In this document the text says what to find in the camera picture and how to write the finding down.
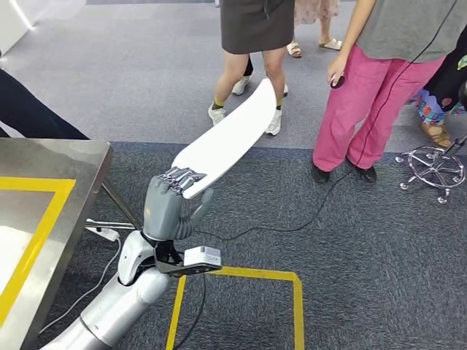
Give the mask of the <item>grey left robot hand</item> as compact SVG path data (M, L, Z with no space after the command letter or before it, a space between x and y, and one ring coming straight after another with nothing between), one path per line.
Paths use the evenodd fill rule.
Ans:
M186 216L181 215L183 194L205 176L190 168L173 167L153 177L145 198L143 234L154 241L179 241L192 236L210 208L214 190L205 190L201 202Z

